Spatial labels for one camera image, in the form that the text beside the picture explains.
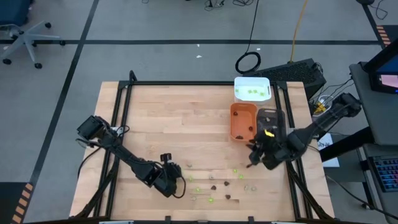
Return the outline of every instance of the white paper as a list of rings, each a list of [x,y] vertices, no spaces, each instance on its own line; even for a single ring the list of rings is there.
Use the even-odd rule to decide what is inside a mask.
[[[331,139],[331,135],[326,133],[321,139],[318,141],[318,149],[321,151],[322,149],[326,148],[333,144],[333,140]],[[337,158],[330,159],[326,162],[323,162],[323,167],[340,167]]]

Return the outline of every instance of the blue screen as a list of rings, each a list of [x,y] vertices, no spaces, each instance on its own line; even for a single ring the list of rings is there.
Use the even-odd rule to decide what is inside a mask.
[[[385,63],[377,72],[382,73],[398,73],[398,55],[393,57],[390,61]]]

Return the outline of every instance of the table leg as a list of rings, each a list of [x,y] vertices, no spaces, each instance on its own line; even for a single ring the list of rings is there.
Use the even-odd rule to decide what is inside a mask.
[[[346,152],[357,149],[366,143],[374,143],[370,127],[364,128],[320,151],[322,162],[338,157]]]

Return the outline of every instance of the yellow cable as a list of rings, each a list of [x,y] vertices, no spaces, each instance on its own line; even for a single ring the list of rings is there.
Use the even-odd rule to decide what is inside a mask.
[[[296,29],[294,30],[293,44],[292,44],[292,54],[290,55],[290,62],[293,62],[294,43],[295,43],[295,41],[296,41],[296,34],[297,34],[297,30],[298,30],[299,27],[300,27],[301,19],[302,19],[302,17],[303,17],[304,10],[305,10],[305,6],[307,5],[307,3],[308,3],[308,0],[305,0],[304,5],[303,5],[303,9],[301,10],[301,13],[300,13],[300,17],[299,17],[299,19],[298,19],[298,21],[297,21]]]

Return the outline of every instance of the office chair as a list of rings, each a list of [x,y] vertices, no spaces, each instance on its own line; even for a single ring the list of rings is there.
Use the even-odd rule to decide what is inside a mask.
[[[43,27],[51,28],[51,23],[40,22],[27,31],[22,31],[21,26],[27,21],[30,0],[0,0],[0,29],[7,28],[15,40],[7,50],[0,55],[2,62],[6,65],[11,64],[11,60],[6,58],[8,55],[16,51],[19,47],[25,45],[29,55],[34,62],[35,68],[42,68],[41,63],[37,63],[33,47],[36,47],[35,40],[59,40],[60,45],[64,46],[65,41],[59,36],[39,35],[35,34]]]

